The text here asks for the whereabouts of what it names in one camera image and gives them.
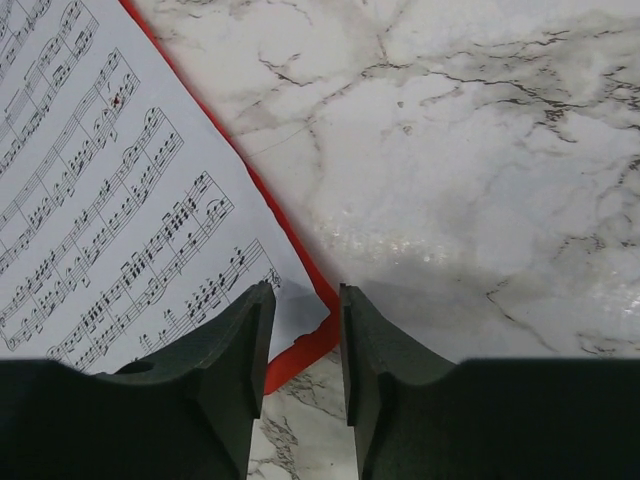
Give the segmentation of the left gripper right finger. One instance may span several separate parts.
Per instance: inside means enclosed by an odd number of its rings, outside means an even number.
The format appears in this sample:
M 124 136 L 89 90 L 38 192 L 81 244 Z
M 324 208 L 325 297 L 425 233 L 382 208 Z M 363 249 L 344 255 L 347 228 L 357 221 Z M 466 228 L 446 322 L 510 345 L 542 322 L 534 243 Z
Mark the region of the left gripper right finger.
M 342 286 L 347 422 L 362 479 L 635 479 L 635 360 L 454 364 Z

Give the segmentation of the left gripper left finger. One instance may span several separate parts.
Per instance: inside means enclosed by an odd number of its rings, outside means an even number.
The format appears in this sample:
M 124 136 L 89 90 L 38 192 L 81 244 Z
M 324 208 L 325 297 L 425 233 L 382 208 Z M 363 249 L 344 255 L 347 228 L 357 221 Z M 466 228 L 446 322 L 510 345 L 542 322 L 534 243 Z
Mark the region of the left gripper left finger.
M 1 364 L 5 479 L 243 479 L 276 300 L 266 282 L 112 374 Z

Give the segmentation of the sheet music red folder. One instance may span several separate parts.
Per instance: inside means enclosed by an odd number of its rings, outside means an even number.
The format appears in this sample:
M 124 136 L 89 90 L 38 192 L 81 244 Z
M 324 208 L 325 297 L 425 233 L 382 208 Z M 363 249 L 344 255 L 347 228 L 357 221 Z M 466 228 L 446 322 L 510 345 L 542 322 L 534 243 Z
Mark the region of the sheet music red folder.
M 337 296 L 128 1 L 1 5 L 1 356 L 112 372 L 276 297 L 266 388 L 338 341 Z

